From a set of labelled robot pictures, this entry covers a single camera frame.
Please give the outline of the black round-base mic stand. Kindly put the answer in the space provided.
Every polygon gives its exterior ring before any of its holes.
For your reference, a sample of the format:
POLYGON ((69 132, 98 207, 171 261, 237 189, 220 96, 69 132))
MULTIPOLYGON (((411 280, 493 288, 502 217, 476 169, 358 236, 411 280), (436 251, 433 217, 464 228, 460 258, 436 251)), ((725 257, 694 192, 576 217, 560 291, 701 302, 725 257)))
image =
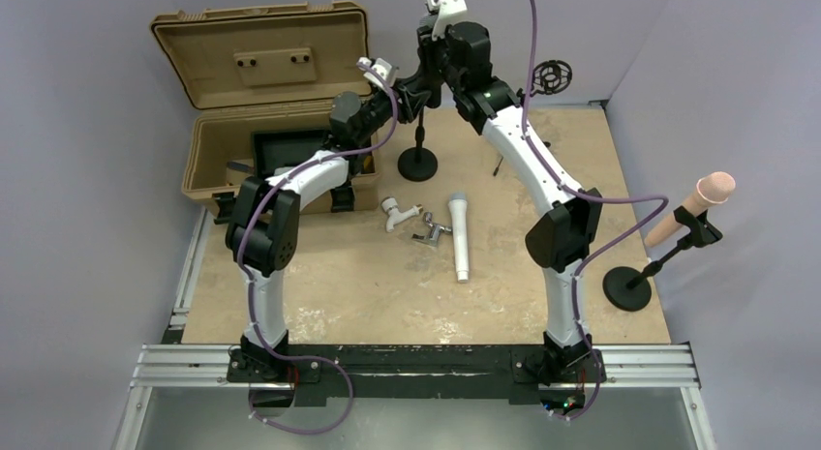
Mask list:
POLYGON ((426 137, 424 127, 425 109, 417 114, 417 126, 414 132, 415 145, 405 150, 398 158, 397 167, 399 173, 412 182, 423 182, 431 179, 437 172, 438 160, 436 155, 425 148, 423 143, 426 137))

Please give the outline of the black tripod mic stand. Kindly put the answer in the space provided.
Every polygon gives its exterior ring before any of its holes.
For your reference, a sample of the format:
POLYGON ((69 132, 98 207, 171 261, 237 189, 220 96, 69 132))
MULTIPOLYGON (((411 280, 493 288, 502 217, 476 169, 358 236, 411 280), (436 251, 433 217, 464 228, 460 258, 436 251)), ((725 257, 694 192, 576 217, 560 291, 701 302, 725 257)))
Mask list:
POLYGON ((563 60, 542 61, 532 70, 532 83, 528 94, 532 98, 557 95, 569 87, 572 78, 572 68, 563 60))

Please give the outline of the white microphone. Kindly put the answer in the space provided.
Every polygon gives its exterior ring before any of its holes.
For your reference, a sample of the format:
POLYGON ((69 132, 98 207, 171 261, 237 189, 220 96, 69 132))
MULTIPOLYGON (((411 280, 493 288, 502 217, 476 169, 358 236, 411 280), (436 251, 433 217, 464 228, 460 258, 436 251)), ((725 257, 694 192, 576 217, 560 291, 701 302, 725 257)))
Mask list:
POLYGON ((456 279, 459 284, 465 284, 470 279, 467 196, 462 192, 454 193, 448 201, 448 210, 451 215, 456 279))

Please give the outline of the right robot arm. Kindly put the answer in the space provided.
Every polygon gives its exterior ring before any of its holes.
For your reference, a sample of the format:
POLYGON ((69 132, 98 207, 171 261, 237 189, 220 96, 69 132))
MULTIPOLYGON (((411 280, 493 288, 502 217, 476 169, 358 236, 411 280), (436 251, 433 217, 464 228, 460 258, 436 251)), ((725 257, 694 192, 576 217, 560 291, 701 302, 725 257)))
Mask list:
POLYGON ((524 105, 525 89, 513 90, 495 76, 483 25, 460 22, 437 36, 427 19, 416 36, 423 73, 450 89, 459 115, 503 157, 529 197, 533 221, 524 244, 542 271, 547 303, 541 368, 566 379, 592 350, 579 271, 590 253, 601 206, 580 197, 584 188, 538 138, 524 105))

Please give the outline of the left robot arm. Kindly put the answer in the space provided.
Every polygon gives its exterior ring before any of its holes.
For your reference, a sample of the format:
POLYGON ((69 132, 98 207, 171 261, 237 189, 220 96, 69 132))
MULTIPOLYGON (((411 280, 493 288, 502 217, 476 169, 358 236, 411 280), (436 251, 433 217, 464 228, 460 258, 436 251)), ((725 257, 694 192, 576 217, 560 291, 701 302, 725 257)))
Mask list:
POLYGON ((301 211, 360 172, 365 156, 377 148, 371 137, 383 125, 412 122, 441 103, 443 81, 438 76, 412 75, 372 85, 375 94, 367 101, 353 92, 333 99, 324 144, 306 161, 267 179, 248 179, 240 188, 226 245, 245 280, 248 324, 231 354, 231 380, 240 373, 266 381, 294 378, 298 363, 320 360, 289 353, 284 316, 283 271, 295 254, 301 211))

